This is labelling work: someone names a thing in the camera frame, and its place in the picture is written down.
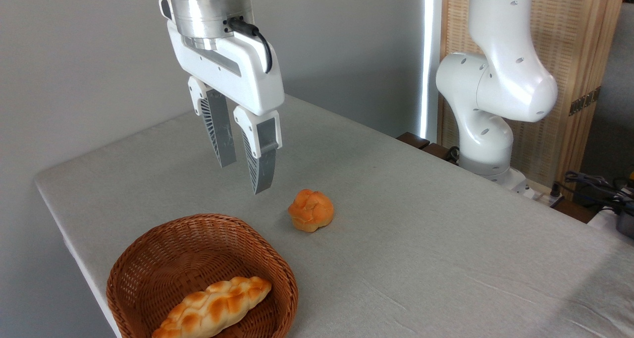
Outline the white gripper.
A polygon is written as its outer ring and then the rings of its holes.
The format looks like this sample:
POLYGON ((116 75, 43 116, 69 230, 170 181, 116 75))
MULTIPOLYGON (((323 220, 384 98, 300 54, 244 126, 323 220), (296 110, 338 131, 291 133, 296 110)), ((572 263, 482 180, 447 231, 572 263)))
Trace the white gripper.
POLYGON ((281 74, 271 45, 234 31, 230 19, 252 23, 251 0, 160 0, 177 61, 191 76, 193 109, 205 124, 221 167, 236 162, 226 97, 244 140, 252 189, 271 187, 276 150, 282 147, 279 113, 281 74))

